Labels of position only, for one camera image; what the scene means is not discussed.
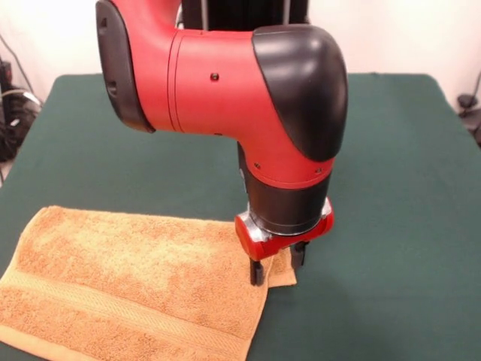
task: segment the table surface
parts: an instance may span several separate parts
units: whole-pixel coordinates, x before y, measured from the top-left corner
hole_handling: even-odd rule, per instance
[[[99,74],[60,77],[0,189],[0,272],[48,205],[233,220],[236,152],[135,132]],[[248,359],[481,359],[480,182],[481,152],[432,78],[350,75],[336,224],[298,285],[270,291]],[[0,359],[35,358],[2,344]]]

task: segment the orange towel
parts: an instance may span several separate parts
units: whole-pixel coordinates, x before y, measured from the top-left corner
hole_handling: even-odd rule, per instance
[[[0,341],[50,360],[246,359],[287,250],[253,287],[230,222],[41,209],[0,280]]]

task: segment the black cable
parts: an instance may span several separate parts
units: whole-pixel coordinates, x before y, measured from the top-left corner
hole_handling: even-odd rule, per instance
[[[474,87],[473,96],[471,96],[471,102],[468,108],[471,108],[474,105],[474,99],[476,98],[476,94],[479,90],[479,82],[481,82],[481,71],[478,74],[478,79],[476,80],[476,86]]]
[[[29,78],[27,77],[27,75],[25,74],[25,71],[23,70],[22,68],[22,65],[20,64],[20,61],[18,60],[18,56],[15,54],[15,52],[12,50],[11,47],[8,46],[7,42],[5,41],[5,39],[3,38],[2,34],[0,34],[0,41],[2,41],[3,45],[5,45],[5,47],[7,48],[7,50],[12,54],[12,56],[14,57],[15,59],[15,62],[17,62],[17,65],[20,69],[20,72],[22,73],[23,77],[25,78],[25,82],[27,83],[27,85],[29,86],[29,90],[31,93],[34,93],[33,91],[33,87],[32,85],[30,84],[30,80]]]
[[[481,129],[481,122],[477,125],[477,127],[473,130],[473,137],[476,139],[478,131]]]
[[[22,119],[24,118],[24,107],[23,102],[25,100],[22,96],[12,95],[12,99],[9,100],[11,106],[10,116],[11,119]],[[7,162],[13,159],[19,146],[21,145],[24,138],[24,134],[19,134],[15,128],[8,125],[8,120],[0,118],[0,162]]]

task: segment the metal part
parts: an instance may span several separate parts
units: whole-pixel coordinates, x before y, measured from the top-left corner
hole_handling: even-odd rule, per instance
[[[261,286],[264,283],[264,267],[260,261],[250,260],[250,284]]]
[[[331,202],[329,201],[328,198],[325,199],[324,206],[322,207],[322,213],[321,213],[321,220],[325,219],[330,213],[332,212],[332,206]],[[254,220],[256,218],[256,215],[251,211],[250,205],[247,204],[247,211],[239,214],[240,220],[246,225],[247,231],[249,233],[249,237],[252,240],[252,242],[257,243],[257,242],[267,242],[269,239],[271,239],[274,234],[266,232],[263,230],[261,227],[258,226],[258,223]],[[294,236],[298,234],[289,234],[285,236]]]
[[[250,217],[253,220],[253,222],[255,223],[256,227],[258,227],[260,229],[267,229],[267,226],[265,226],[265,221],[262,218],[258,217],[257,214],[255,214],[254,212],[251,211]],[[316,228],[317,224],[320,222],[321,219],[322,218],[319,218],[318,220],[313,220],[310,224],[308,224],[304,228],[304,230],[302,232],[295,232],[295,231],[292,231],[292,232],[269,232],[269,234],[282,235],[282,236],[302,235],[302,234],[307,233],[310,230]]]
[[[249,233],[249,237],[252,242],[267,242],[272,235],[262,229],[260,229],[256,223],[253,221],[252,217],[250,216],[250,209],[239,214],[240,220],[244,222],[246,225],[247,231]]]
[[[283,24],[288,25],[291,18],[291,0],[284,0]]]
[[[298,242],[291,247],[291,266],[293,269],[304,265],[306,259],[306,246],[309,242]]]
[[[321,218],[326,218],[329,214],[332,213],[332,205],[329,198],[325,199],[324,206],[322,207]]]
[[[209,31],[209,7],[208,0],[201,0],[202,4],[202,29]]]

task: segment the green tablecloth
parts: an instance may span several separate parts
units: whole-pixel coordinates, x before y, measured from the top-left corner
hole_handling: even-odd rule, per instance
[[[249,359],[480,360],[481,152],[430,77],[349,86],[337,222],[270,291]],[[246,201],[233,140],[135,132],[100,75],[61,77],[0,189],[0,272],[47,205],[232,220]]]

